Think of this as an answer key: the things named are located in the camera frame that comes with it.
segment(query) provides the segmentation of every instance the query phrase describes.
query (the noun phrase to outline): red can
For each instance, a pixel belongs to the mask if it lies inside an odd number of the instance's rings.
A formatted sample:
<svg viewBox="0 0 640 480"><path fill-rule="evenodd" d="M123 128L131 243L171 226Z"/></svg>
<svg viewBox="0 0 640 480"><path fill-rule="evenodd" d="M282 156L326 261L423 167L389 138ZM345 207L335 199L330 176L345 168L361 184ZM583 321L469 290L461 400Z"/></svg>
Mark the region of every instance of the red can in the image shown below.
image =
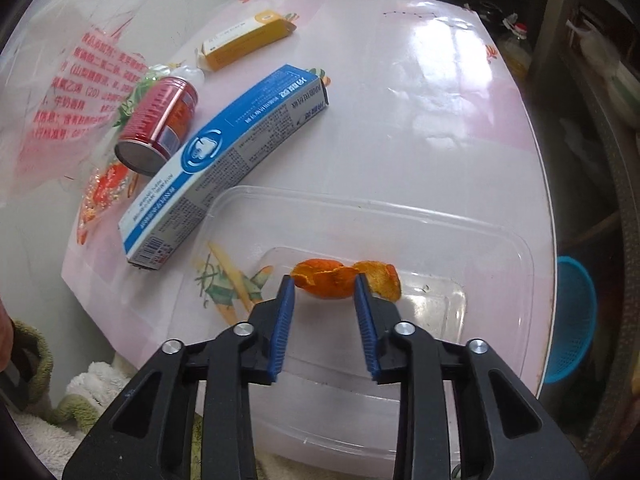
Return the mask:
<svg viewBox="0 0 640 480"><path fill-rule="evenodd" d="M197 103L191 83L161 79L133 111L116 143L116 156L130 170L154 176L180 148Z"/></svg>

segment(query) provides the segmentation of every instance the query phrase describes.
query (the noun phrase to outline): toothpaste box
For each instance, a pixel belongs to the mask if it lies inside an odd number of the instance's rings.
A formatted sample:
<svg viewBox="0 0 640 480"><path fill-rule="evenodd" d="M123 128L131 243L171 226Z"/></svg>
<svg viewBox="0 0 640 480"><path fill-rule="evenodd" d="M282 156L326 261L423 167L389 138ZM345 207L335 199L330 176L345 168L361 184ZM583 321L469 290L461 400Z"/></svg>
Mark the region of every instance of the toothpaste box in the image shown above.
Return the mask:
<svg viewBox="0 0 640 480"><path fill-rule="evenodd" d="M159 269L225 189L328 106L320 78L285 65L216 115L160 169L118 228L127 260Z"/></svg>

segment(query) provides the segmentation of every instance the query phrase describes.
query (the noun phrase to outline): plastic bottle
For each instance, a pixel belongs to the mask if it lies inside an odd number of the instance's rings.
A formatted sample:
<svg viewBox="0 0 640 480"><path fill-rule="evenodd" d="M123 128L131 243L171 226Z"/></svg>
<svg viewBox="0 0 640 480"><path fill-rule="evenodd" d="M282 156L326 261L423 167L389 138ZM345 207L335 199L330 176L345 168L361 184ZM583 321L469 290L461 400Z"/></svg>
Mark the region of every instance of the plastic bottle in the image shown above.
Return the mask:
<svg viewBox="0 0 640 480"><path fill-rule="evenodd" d="M510 31L498 40L498 50L516 82L522 82L529 71L533 54L527 41L527 25L516 23L506 26Z"/></svg>

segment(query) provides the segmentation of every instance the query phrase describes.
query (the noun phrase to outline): blue colander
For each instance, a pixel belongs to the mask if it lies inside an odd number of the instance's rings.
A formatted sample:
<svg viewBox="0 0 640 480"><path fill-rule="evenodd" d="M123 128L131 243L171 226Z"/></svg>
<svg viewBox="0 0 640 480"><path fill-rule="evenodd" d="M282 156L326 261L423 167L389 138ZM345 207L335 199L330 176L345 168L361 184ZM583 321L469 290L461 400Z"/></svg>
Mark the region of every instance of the blue colander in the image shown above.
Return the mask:
<svg viewBox="0 0 640 480"><path fill-rule="evenodd" d="M560 256L556 321L545 383L562 380L578 367L593 340L597 309L596 289L587 269L573 258Z"/></svg>

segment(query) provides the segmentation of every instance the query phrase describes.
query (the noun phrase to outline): yellow and white medicine box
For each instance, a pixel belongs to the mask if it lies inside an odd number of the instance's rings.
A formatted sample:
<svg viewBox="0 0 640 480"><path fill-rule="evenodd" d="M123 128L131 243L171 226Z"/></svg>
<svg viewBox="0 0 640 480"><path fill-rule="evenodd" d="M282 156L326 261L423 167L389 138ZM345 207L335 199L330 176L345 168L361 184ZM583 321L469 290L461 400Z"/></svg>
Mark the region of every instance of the yellow and white medicine box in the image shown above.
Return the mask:
<svg viewBox="0 0 640 480"><path fill-rule="evenodd" d="M290 36L296 26L273 10L264 10L202 43L200 68L220 70L260 47Z"/></svg>

